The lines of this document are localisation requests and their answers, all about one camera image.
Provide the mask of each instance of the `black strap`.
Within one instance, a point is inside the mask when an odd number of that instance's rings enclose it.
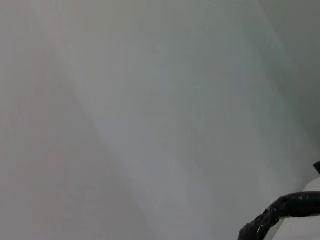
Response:
[[[238,240],[263,240],[282,218],[303,218],[320,215],[320,192],[297,192],[280,197],[260,216],[245,225]]]

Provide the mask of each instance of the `white wall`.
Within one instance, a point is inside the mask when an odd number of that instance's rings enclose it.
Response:
[[[320,2],[259,0],[272,28],[283,42],[298,78],[275,79],[288,105],[307,132],[320,143]]]
[[[0,19],[0,238],[154,239],[28,3]]]

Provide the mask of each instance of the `gray wall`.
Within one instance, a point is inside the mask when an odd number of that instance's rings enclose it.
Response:
[[[308,134],[319,144],[320,2],[259,0],[259,3],[299,75],[287,79],[275,77],[274,82]]]
[[[316,176],[254,4],[1,4],[4,238],[236,239]]]

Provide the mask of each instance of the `white surface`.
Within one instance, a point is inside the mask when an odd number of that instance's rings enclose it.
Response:
[[[312,179],[294,71],[225,2],[0,1],[1,239],[232,240]]]
[[[311,181],[305,192],[320,192],[320,178]],[[273,240],[318,240],[320,239],[320,216],[287,218],[283,221]]]
[[[274,72],[275,84],[310,136],[320,144],[320,1],[258,1],[299,74],[299,78],[283,78]]]

